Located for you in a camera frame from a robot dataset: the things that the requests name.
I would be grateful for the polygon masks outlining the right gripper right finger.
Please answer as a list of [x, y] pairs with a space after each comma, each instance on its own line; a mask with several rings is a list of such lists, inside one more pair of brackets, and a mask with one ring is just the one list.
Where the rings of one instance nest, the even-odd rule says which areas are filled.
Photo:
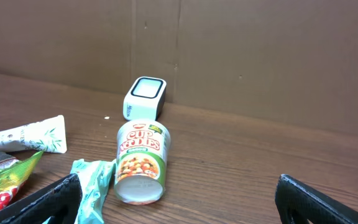
[[285, 224], [356, 224], [358, 212], [287, 174], [275, 191], [275, 204]]

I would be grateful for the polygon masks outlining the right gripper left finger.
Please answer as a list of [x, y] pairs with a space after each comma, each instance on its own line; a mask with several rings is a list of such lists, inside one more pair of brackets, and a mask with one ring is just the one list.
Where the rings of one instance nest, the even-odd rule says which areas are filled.
[[74, 223], [82, 199], [80, 179], [70, 174], [0, 211], [0, 223]]

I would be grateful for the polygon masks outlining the teal white pouch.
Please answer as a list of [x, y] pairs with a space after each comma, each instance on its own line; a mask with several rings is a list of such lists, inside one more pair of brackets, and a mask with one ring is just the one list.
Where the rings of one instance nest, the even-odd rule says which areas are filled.
[[116, 169], [116, 160], [73, 162], [71, 174], [80, 180], [82, 199], [74, 224], [103, 224], [103, 204], [109, 191], [110, 181]]

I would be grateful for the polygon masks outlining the green snack packet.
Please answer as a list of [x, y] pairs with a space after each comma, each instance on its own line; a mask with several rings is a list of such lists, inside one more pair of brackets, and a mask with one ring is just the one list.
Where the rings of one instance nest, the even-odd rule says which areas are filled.
[[0, 211], [7, 207], [27, 181], [43, 152], [24, 161], [0, 151]]

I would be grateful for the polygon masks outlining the white tube gold cap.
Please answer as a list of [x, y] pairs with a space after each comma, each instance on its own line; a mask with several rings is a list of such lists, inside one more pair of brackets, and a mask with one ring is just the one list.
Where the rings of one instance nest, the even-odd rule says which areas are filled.
[[67, 140], [64, 116], [0, 131], [0, 151], [36, 150], [64, 154]]

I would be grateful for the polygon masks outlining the cup noodles container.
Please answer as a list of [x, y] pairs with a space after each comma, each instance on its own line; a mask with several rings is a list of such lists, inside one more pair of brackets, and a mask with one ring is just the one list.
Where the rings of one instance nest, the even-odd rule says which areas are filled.
[[114, 192], [124, 203], [147, 205], [165, 192], [171, 137], [167, 128], [150, 119], [135, 119], [117, 132]]

